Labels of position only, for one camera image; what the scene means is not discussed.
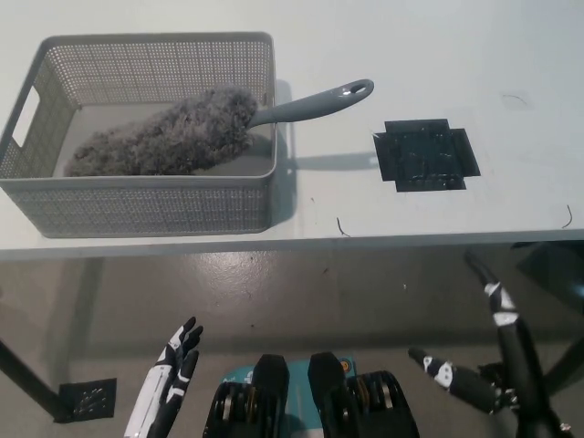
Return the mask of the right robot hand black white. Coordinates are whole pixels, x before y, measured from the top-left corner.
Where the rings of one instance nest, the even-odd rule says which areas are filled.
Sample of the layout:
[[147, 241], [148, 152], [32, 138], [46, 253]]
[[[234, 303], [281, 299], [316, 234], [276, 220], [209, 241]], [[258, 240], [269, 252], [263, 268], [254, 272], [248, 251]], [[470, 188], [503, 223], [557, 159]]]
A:
[[467, 252], [464, 261], [488, 298], [501, 361], [474, 371], [418, 348], [410, 348], [409, 357], [445, 392], [478, 411], [513, 412], [517, 437], [571, 437], [571, 427], [552, 409], [534, 342], [512, 297], [476, 255]]

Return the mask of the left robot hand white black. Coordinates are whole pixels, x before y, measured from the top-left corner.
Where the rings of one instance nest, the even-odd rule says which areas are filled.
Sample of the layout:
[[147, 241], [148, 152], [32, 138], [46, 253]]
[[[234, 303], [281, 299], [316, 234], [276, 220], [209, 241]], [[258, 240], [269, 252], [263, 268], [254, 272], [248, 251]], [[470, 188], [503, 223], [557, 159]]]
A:
[[124, 435], [165, 438], [182, 407], [197, 361], [203, 327], [189, 318], [165, 344], [149, 369]]

